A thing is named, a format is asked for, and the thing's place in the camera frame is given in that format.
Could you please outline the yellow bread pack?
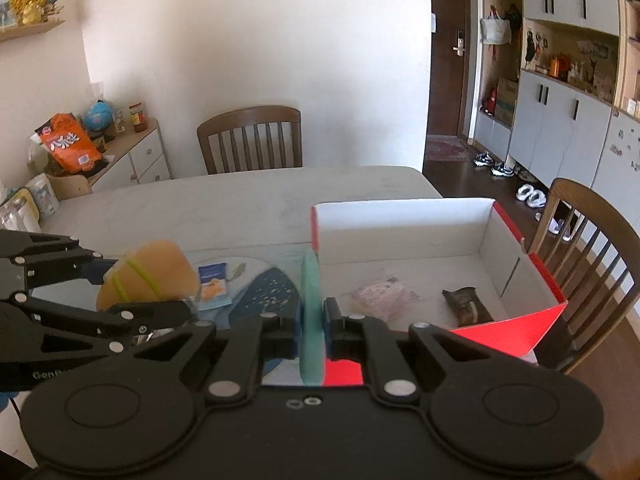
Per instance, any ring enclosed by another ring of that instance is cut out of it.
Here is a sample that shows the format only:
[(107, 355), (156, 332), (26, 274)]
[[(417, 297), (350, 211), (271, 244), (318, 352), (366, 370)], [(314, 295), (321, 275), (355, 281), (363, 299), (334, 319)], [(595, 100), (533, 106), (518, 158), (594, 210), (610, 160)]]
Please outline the yellow bread pack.
[(172, 240), (153, 240), (118, 259), (103, 277), (96, 310), (115, 304), (174, 301), (198, 296), (198, 274)]

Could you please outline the white purple snack packet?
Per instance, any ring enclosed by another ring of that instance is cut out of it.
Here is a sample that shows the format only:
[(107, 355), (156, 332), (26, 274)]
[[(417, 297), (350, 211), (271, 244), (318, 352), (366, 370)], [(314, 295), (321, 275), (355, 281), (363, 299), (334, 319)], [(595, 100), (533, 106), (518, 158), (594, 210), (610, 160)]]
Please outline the white purple snack packet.
[(393, 275), (383, 275), (382, 278), (359, 287), (349, 298), (352, 312), (388, 321), (408, 304), (417, 302), (420, 296)]

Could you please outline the black snack wrapper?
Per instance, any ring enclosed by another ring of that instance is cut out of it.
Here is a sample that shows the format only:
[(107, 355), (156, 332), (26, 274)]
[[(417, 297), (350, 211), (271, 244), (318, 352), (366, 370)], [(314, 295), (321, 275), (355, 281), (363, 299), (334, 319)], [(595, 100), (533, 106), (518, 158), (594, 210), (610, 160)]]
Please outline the black snack wrapper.
[(442, 296), (459, 327), (490, 323), (494, 318), (480, 301), (474, 287), (462, 287), (457, 290), (442, 291)]

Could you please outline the blue small sachet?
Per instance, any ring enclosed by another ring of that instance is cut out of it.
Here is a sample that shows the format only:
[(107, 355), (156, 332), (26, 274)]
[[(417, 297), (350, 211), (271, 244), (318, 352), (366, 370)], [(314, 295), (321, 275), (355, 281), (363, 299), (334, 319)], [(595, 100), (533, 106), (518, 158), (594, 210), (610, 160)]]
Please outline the blue small sachet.
[(201, 295), (198, 308), (201, 311), (216, 310), (230, 306), (228, 293), (227, 263), (215, 262), (198, 267)]

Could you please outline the orange snack bag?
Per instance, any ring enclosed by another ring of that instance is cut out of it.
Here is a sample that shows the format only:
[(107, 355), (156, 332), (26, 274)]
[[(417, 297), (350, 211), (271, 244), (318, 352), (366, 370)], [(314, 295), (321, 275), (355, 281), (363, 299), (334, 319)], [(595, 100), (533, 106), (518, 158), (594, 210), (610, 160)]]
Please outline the orange snack bag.
[(69, 174), (90, 172), (102, 162), (79, 120), (70, 113), (55, 114), (35, 130), (46, 150)]

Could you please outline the white side cabinet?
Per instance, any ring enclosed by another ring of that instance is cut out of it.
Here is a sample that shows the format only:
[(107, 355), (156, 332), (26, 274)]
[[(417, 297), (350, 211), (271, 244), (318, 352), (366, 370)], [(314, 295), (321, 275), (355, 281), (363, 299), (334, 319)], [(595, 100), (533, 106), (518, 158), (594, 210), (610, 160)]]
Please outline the white side cabinet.
[(131, 129), (106, 144), (103, 157), (107, 165), (93, 176), (49, 176), (53, 191), (59, 200), (91, 193), (128, 188), (172, 179), (160, 125), (155, 118), (148, 120), (148, 128), (134, 132)]

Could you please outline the red cardboard box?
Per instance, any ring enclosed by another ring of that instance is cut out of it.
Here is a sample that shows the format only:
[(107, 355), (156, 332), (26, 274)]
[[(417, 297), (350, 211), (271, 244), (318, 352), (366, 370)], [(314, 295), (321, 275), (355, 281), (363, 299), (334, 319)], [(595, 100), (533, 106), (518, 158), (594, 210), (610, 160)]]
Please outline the red cardboard box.
[[(427, 322), (516, 358), (529, 358), (566, 298), (522, 233), (490, 198), (322, 203), (310, 214), (322, 298), (356, 314), (349, 295), (393, 275), (420, 296), (386, 322)], [(494, 320), (459, 327), (442, 291), (474, 287)]]

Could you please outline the blue globe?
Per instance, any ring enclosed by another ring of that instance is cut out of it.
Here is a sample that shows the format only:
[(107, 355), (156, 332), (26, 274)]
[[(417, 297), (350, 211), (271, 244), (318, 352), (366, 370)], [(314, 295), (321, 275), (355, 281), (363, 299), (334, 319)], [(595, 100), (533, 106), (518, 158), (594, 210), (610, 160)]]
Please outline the blue globe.
[(107, 102), (97, 100), (86, 111), (84, 124), (89, 132), (106, 130), (113, 122), (112, 108)]

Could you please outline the red lid jar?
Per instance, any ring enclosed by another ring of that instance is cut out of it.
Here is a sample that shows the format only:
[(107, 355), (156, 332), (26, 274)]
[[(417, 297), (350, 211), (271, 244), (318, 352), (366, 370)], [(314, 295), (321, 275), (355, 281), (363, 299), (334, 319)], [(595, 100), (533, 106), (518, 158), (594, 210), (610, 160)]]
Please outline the red lid jar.
[(132, 125), (135, 132), (142, 132), (148, 128), (148, 118), (142, 102), (137, 102), (128, 106)]

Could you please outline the wooden chair far side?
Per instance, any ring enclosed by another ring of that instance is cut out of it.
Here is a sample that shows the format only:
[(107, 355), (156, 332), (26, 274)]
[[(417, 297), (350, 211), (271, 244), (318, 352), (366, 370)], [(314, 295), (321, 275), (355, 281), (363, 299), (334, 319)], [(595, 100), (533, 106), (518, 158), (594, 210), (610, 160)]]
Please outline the wooden chair far side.
[(196, 129), (208, 174), (303, 166), (302, 113), (265, 105), (209, 118)]

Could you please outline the wooden chair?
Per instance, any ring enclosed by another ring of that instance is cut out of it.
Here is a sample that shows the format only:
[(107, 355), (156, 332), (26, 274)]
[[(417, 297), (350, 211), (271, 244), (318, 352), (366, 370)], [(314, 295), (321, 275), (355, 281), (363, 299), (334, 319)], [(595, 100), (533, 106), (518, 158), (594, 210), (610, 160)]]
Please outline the wooden chair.
[(588, 186), (553, 181), (529, 245), (566, 298), (536, 345), (537, 362), (568, 374), (596, 350), (639, 301), (639, 235)]
[(209, 118), (196, 129), (208, 174), (303, 166), (302, 113), (265, 105)]

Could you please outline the white slippers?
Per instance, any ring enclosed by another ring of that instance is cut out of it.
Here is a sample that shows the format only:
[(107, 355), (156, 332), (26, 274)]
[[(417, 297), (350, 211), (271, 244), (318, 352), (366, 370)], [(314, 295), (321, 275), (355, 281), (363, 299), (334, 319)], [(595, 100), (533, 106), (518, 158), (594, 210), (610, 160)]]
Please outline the white slippers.
[(544, 208), (547, 196), (541, 190), (537, 190), (529, 183), (523, 184), (516, 192), (515, 198), (532, 209)]

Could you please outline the sneakers pair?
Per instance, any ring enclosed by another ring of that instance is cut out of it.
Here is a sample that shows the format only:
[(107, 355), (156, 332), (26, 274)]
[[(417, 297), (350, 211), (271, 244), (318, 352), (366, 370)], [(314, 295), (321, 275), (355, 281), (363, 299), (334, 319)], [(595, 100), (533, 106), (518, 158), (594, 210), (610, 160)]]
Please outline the sneakers pair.
[(515, 170), (509, 167), (505, 162), (496, 162), (488, 152), (483, 152), (474, 157), (474, 166), (478, 168), (489, 168), (494, 177), (512, 178), (515, 176)]

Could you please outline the wooden chair right side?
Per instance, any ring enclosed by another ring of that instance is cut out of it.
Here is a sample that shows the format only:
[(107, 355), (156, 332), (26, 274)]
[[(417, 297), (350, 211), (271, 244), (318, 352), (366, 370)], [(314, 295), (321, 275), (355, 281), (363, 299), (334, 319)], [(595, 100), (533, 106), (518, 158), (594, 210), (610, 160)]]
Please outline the wooden chair right side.
[(596, 350), (639, 301), (639, 235), (588, 186), (553, 181), (529, 245), (566, 298), (536, 345), (537, 362), (568, 374)]

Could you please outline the hanging tote bag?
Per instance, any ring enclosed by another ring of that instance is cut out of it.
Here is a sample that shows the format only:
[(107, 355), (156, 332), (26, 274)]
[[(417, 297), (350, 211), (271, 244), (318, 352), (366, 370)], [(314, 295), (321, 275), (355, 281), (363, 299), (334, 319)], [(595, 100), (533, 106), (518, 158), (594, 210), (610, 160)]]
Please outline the hanging tote bag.
[(488, 46), (503, 46), (512, 40), (511, 25), (508, 20), (500, 18), (495, 6), (491, 6), (486, 18), (480, 20), (482, 43)]

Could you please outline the brown entrance door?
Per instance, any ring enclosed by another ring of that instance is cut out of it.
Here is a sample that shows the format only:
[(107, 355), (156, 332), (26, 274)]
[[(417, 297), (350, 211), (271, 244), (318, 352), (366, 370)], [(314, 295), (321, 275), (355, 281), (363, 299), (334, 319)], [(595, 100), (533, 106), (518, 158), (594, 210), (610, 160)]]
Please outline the brown entrance door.
[(470, 0), (432, 0), (430, 105), (427, 139), (458, 136), (466, 103), (466, 44), (469, 36)]

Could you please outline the wooden wall shelf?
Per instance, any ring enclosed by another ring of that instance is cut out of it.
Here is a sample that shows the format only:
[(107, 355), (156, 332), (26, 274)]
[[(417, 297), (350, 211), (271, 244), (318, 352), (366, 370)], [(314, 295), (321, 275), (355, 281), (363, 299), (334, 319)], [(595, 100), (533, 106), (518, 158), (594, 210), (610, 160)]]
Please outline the wooden wall shelf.
[(6, 27), (0, 32), (0, 42), (21, 39), (29, 36), (36, 36), (50, 32), (65, 23), (64, 20), (47, 21), (38, 24)]

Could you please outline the white wall cabinet unit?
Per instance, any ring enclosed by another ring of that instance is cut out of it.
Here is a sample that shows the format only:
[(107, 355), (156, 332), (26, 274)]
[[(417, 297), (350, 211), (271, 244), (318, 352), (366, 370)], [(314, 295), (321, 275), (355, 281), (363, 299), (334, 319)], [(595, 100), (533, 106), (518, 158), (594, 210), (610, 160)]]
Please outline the white wall cabinet unit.
[[(503, 46), (482, 43), (495, 6), (511, 25)], [(543, 186), (567, 178), (592, 188), (639, 224), (638, 94), (629, 71), (626, 0), (480, 0), (480, 109), (473, 142)]]

